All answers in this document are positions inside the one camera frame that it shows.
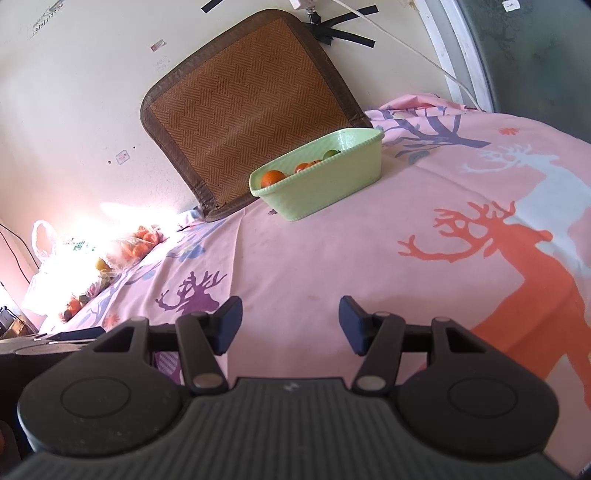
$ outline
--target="electrical cord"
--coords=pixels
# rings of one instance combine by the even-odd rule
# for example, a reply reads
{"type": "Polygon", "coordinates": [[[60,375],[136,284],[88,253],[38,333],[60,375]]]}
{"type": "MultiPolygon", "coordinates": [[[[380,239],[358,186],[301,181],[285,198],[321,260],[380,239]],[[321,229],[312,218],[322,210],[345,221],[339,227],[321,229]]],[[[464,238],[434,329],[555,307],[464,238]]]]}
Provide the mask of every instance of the electrical cord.
{"type": "Polygon", "coordinates": [[[413,47],[411,47],[410,45],[408,45],[407,43],[403,42],[402,40],[400,40],[398,37],[395,37],[394,35],[392,35],[388,30],[380,27],[376,22],[370,20],[368,17],[366,17],[365,15],[363,15],[363,13],[359,12],[358,10],[354,9],[353,7],[350,7],[349,5],[347,5],[346,3],[343,3],[341,0],[332,0],[333,2],[339,4],[342,7],[345,7],[347,10],[349,10],[351,13],[357,15],[360,18],[363,18],[366,22],[369,22],[370,24],[372,24],[375,28],[377,28],[378,30],[380,30],[380,32],[386,34],[387,36],[389,36],[391,39],[395,40],[396,42],[400,43],[402,46],[408,48],[410,51],[412,51],[413,53],[415,53],[416,55],[419,55],[420,57],[424,58],[425,60],[427,60],[431,65],[433,65],[435,68],[437,68],[438,70],[441,70],[441,72],[447,77],[449,78],[452,82],[456,83],[458,85],[458,87],[460,87],[462,90],[464,90],[464,92],[466,92],[466,94],[468,95],[468,98],[472,101],[472,103],[474,103],[474,106],[478,109],[479,112],[483,112],[484,110],[482,108],[480,108],[480,105],[478,105],[478,102],[476,101],[476,99],[474,98],[474,96],[470,93],[470,90],[468,90],[468,88],[466,87],[466,85],[464,85],[462,82],[460,82],[457,78],[455,78],[453,75],[451,75],[450,73],[446,72],[444,69],[442,69],[439,65],[437,65],[437,63],[435,63],[434,61],[432,61],[431,59],[427,58],[425,55],[423,55],[421,52],[419,52],[418,50],[414,49],[413,47]]]}
{"type": "Polygon", "coordinates": [[[27,276],[25,275],[25,272],[22,271],[21,268],[21,264],[18,261],[18,257],[16,255],[16,253],[12,250],[12,248],[10,247],[10,244],[8,243],[8,240],[6,240],[6,237],[4,236],[4,234],[2,232],[0,232],[0,235],[2,235],[2,238],[4,238],[4,241],[6,242],[6,246],[8,247],[8,249],[10,250],[10,253],[12,253],[12,256],[14,257],[14,260],[17,261],[17,265],[18,265],[18,269],[21,271],[21,274],[23,277],[25,277],[25,280],[27,281],[27,283],[30,285],[31,281],[27,278],[27,276]]]}
{"type": "Polygon", "coordinates": [[[12,230],[10,230],[10,228],[8,228],[6,225],[3,225],[3,224],[0,223],[0,227],[4,228],[5,230],[7,230],[10,233],[12,233],[15,237],[17,237],[22,242],[22,244],[27,249],[27,252],[29,252],[29,255],[31,255],[31,258],[33,259],[33,263],[35,264],[35,266],[37,268],[39,268],[39,264],[37,263],[37,260],[35,260],[35,257],[31,253],[31,251],[29,250],[29,246],[27,245],[27,243],[21,237],[19,237],[16,233],[14,233],[12,230]]]}

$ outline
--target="pink bedsheet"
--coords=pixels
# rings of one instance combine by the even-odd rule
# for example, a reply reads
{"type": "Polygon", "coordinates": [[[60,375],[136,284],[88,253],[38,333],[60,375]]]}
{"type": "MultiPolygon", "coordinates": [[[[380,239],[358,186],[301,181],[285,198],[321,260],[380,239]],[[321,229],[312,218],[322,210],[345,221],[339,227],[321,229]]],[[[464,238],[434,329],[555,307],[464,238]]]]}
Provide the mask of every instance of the pink bedsheet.
{"type": "MultiPolygon", "coordinates": [[[[298,222],[259,200],[194,225],[60,328],[173,323],[240,295],[231,379],[349,381],[361,359],[337,321],[343,295],[408,323],[448,316],[552,386],[560,420],[547,451],[576,473],[591,460],[591,146],[434,96],[368,115],[385,131],[380,181],[298,222]]],[[[406,356],[401,380],[423,361],[406,356]]]]}

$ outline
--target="white wall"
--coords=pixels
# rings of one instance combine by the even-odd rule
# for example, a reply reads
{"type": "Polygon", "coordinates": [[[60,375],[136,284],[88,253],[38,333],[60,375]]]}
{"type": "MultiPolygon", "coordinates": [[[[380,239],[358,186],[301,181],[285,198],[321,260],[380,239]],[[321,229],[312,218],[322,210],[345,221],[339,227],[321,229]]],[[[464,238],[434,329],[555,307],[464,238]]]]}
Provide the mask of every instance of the white wall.
{"type": "MultiPolygon", "coordinates": [[[[376,21],[436,61],[410,0],[374,1],[376,21]]],[[[194,206],[143,130],[141,101],[209,40],[256,11],[289,9],[288,0],[225,0],[209,14],[200,9],[206,0],[65,0],[30,38],[54,2],[0,0],[0,215],[26,238],[37,219],[82,236],[136,208],[166,214],[194,206]],[[161,38],[167,45],[152,52],[161,38]],[[131,159],[119,165],[122,150],[131,159]]],[[[345,13],[329,0],[319,11],[325,19],[345,13]]],[[[362,20],[339,28],[378,41],[374,50],[339,40],[327,49],[363,108],[408,92],[449,96],[440,73],[362,20]]]]}

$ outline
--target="purple deer print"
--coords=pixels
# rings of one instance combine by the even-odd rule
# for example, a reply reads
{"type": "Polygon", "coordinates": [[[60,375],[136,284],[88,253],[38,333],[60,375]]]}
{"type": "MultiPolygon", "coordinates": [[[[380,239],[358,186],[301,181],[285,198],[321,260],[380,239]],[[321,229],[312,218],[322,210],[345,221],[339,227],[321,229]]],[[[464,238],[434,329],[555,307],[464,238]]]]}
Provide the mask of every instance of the purple deer print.
{"type": "MultiPolygon", "coordinates": [[[[390,127],[384,130],[384,132],[388,132],[390,130],[406,130],[414,137],[398,137],[397,139],[384,142],[385,145],[397,145],[404,141],[410,142],[417,142],[413,144],[403,145],[403,147],[407,148],[421,148],[421,147],[428,147],[427,150],[432,150],[433,148],[443,147],[445,145],[464,145],[465,147],[472,147],[472,148],[483,148],[487,145],[490,145],[490,142],[486,142],[483,140],[472,140],[470,138],[463,138],[458,135],[458,130],[460,129],[460,121],[462,120],[462,115],[455,115],[453,118],[453,127],[450,130],[448,127],[443,125],[439,117],[436,116],[428,116],[427,122],[431,126],[431,128],[435,131],[434,134],[428,134],[425,132],[421,132],[418,126],[414,126],[408,120],[402,118],[392,118],[398,126],[397,127],[390,127]]],[[[403,155],[405,153],[409,153],[411,150],[399,152],[397,156],[403,155]]]]}
{"type": "Polygon", "coordinates": [[[219,273],[218,270],[215,275],[210,275],[206,271],[203,280],[197,285],[195,272],[191,272],[187,280],[179,285],[179,290],[177,291],[179,300],[176,305],[167,305],[164,303],[164,297],[170,290],[160,294],[160,298],[156,299],[156,303],[165,311],[176,309],[181,315],[193,312],[215,312],[220,304],[209,293],[206,293],[206,290],[215,287],[226,277],[224,275],[222,278],[218,278],[219,273]]]}

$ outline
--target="orange deer print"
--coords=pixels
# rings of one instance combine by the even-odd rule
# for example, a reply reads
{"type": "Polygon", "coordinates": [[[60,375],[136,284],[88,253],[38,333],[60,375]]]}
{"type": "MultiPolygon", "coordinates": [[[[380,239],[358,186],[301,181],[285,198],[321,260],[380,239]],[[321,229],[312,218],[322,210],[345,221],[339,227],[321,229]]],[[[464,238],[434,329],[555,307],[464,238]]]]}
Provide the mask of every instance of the orange deer print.
{"type": "Polygon", "coordinates": [[[453,210],[435,210],[439,215],[435,227],[447,228],[439,230],[440,235],[461,238],[468,249],[451,254],[427,253],[416,246],[412,235],[408,242],[398,242],[408,249],[400,255],[452,263],[481,249],[485,258],[500,252],[524,281],[472,332],[540,378],[546,378],[566,355],[583,383],[585,402],[591,408],[591,328],[584,319],[583,299],[572,275],[536,247],[538,242],[552,240],[552,234],[506,224],[504,220],[515,213],[515,202],[509,210],[503,210],[496,202],[492,202],[492,210],[489,205],[468,205],[478,213],[478,218],[453,210]],[[472,235],[470,224],[485,227],[486,234],[472,235]]]}

